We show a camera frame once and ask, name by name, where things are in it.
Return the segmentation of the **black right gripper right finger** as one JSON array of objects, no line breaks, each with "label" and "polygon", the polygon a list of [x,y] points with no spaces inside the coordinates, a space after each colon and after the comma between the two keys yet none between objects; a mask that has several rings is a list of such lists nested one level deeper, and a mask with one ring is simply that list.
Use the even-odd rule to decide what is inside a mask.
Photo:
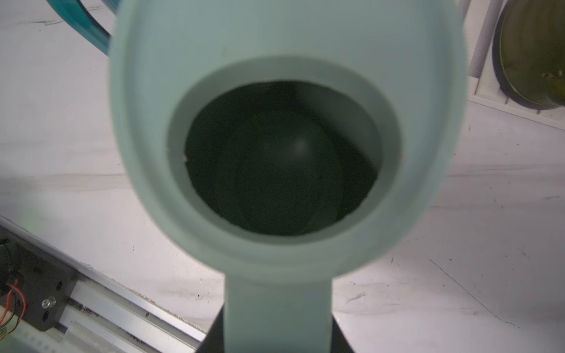
[{"label": "black right gripper right finger", "polygon": [[333,327],[332,327],[332,340],[330,346],[331,353],[354,353],[355,351],[350,346],[350,343],[346,339],[344,333],[342,332],[337,320],[333,317]]}]

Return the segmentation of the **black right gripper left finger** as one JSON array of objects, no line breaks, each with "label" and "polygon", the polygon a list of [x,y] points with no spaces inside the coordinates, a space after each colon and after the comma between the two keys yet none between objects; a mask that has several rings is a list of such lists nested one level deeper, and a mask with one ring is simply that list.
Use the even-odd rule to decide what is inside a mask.
[{"label": "black right gripper left finger", "polygon": [[199,345],[196,353],[224,353],[224,307],[221,307],[212,326],[204,340]]}]

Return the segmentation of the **mint green watering can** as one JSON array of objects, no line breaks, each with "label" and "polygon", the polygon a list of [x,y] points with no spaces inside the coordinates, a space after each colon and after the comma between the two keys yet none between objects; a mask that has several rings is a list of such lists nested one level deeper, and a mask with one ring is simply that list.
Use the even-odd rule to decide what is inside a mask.
[{"label": "mint green watering can", "polygon": [[123,1],[114,132],[157,226],[225,275],[226,352],[329,352],[332,283],[383,256],[456,148],[453,1]]}]

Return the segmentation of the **dark teal watering can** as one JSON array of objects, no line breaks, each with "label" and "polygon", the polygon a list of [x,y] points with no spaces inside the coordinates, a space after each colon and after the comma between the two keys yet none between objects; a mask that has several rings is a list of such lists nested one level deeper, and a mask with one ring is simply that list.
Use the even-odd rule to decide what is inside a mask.
[{"label": "dark teal watering can", "polygon": [[47,0],[47,2],[64,22],[103,54],[108,55],[110,33],[99,24],[80,0]]}]

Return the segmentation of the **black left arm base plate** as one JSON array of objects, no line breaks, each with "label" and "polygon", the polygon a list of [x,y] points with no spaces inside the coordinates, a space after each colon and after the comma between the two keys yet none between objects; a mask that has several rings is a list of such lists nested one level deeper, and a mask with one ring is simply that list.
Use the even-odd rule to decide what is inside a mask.
[{"label": "black left arm base plate", "polygon": [[1,303],[9,285],[24,295],[23,321],[40,332],[55,327],[77,281],[77,271],[53,255],[13,237],[1,237]]}]

